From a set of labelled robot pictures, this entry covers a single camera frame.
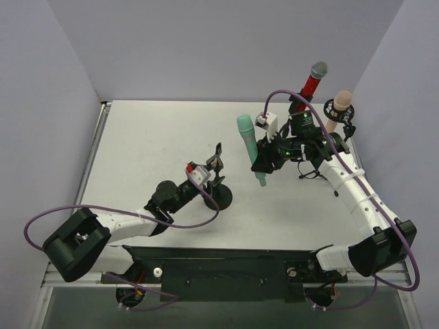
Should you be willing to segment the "black tripod shock-mount stand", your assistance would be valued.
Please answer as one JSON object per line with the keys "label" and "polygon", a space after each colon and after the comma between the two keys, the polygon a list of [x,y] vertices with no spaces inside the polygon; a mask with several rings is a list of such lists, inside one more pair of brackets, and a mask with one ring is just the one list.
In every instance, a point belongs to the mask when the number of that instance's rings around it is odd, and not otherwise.
{"label": "black tripod shock-mount stand", "polygon": [[300,170],[301,160],[297,164],[297,170],[300,173],[298,176],[299,179],[315,179],[315,178],[323,178],[327,180],[327,178],[322,174],[319,170],[320,165],[324,160],[331,160],[333,155],[339,152],[349,153],[350,149],[347,145],[347,140],[350,139],[355,133],[356,127],[352,124],[352,119],[355,116],[355,109],[352,105],[348,107],[348,109],[338,114],[336,117],[331,114],[333,110],[333,99],[326,101],[323,107],[323,113],[327,118],[334,119],[337,122],[337,127],[334,132],[328,132],[330,136],[330,140],[332,141],[336,152],[331,149],[331,146],[328,142],[328,139],[324,135],[321,128],[318,128],[318,132],[315,137],[315,147],[316,151],[313,154],[313,157],[309,159],[309,162],[313,165],[313,171],[309,171],[307,173],[303,173]]}

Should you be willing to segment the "pink microphone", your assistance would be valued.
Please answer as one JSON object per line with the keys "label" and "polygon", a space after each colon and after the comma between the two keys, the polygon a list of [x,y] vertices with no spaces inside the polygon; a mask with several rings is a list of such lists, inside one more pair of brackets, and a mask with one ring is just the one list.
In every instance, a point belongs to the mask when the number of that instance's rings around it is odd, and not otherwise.
{"label": "pink microphone", "polygon": [[[331,114],[333,116],[337,116],[338,114],[341,114],[345,112],[348,107],[351,105],[353,95],[348,90],[342,90],[340,91],[333,100],[333,110],[331,111]],[[337,122],[334,119],[329,119],[327,121],[327,124],[325,128],[328,132],[334,132],[337,127]]]}

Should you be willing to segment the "red glitter microphone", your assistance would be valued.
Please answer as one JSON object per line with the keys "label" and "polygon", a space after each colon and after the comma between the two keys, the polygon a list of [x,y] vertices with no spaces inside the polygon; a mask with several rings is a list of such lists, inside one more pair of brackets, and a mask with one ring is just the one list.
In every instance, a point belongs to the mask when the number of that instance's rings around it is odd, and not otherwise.
{"label": "red glitter microphone", "polygon": [[308,102],[313,99],[313,95],[320,84],[322,78],[328,73],[328,64],[323,61],[316,62],[311,67],[311,72],[305,85],[300,91],[300,95],[304,97]]}

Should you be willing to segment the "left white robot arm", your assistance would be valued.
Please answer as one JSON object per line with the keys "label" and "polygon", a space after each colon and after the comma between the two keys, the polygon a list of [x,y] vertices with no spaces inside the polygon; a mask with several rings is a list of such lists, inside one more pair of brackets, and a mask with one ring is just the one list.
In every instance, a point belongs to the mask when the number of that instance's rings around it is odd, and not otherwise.
{"label": "left white robot arm", "polygon": [[43,251],[65,282],[74,282],[91,270],[124,274],[132,266],[131,258],[123,248],[113,247],[113,242],[157,236],[167,228],[176,228],[172,215],[198,195],[215,212],[227,209],[233,195],[222,182],[223,178],[210,181],[195,177],[180,185],[162,181],[136,212],[102,207],[95,214],[90,206],[83,206],[43,243]]}

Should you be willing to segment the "teal microphone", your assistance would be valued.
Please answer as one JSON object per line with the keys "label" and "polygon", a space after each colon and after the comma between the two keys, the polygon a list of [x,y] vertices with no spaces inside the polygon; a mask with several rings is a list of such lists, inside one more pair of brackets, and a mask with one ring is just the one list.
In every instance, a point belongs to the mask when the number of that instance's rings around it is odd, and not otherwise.
{"label": "teal microphone", "polygon": [[242,137],[250,163],[253,165],[258,156],[257,141],[255,138],[254,124],[249,114],[242,114],[236,118],[237,129]]}

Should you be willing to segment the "black round-base clip stand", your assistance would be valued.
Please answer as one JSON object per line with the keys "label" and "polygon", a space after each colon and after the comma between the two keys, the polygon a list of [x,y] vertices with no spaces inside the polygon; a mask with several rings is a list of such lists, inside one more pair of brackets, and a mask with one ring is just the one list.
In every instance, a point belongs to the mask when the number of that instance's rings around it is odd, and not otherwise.
{"label": "black round-base clip stand", "polygon": [[[308,102],[311,102],[313,99],[313,93],[307,94],[304,90],[304,88],[298,93],[302,98],[306,99]],[[303,103],[301,100],[299,100],[297,97],[290,95],[289,96],[290,106],[289,106],[289,116],[288,119],[292,119],[292,117],[297,112],[303,112],[305,108],[307,107],[305,103]]]}

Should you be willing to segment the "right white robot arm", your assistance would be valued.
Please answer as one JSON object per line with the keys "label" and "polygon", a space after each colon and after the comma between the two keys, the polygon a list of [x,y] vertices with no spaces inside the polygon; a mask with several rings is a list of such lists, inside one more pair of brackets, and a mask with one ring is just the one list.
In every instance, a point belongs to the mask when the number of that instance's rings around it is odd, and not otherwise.
{"label": "right white robot arm", "polygon": [[292,136],[278,131],[278,118],[271,112],[262,112],[255,119],[239,117],[237,124],[246,142],[251,169],[262,185],[267,174],[281,169],[288,161],[310,162],[351,214],[359,232],[358,242],[319,249],[315,254],[319,268],[354,269],[368,277],[411,259],[415,225],[410,220],[401,221],[382,202],[345,140],[338,133],[315,125],[315,117],[309,110],[289,119],[296,130]]}

